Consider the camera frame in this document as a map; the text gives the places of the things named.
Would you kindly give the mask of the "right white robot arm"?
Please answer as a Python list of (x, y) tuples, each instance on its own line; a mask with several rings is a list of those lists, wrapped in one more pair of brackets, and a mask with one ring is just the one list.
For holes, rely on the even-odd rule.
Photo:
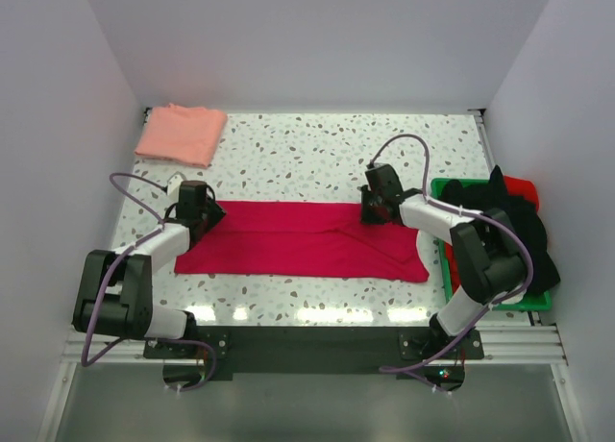
[(395, 169), (370, 163), (361, 188), (361, 220), (428, 233), (453, 247), (460, 288), (430, 319), (428, 345), (448, 358), (462, 337), (492, 306), (525, 293), (533, 278), (529, 250), (501, 209), (479, 211), (436, 200), (417, 188), (403, 189)]

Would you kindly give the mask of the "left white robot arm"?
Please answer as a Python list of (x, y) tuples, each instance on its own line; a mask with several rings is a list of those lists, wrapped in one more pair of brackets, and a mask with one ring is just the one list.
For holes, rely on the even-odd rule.
[(172, 192), (171, 210), (149, 234), (114, 250), (86, 256), (73, 310), (78, 332), (121, 339), (165, 339), (177, 357), (192, 356), (199, 334), (190, 326), (193, 315), (153, 302), (153, 276), (186, 254), (225, 217), (211, 186), (182, 181)]

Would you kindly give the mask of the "crimson red t-shirt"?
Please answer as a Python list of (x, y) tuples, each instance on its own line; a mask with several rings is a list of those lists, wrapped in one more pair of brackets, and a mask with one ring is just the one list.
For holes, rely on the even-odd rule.
[(174, 270), (182, 275), (282, 275), (426, 282), (418, 233), (360, 221), (348, 203), (224, 201), (227, 213)]

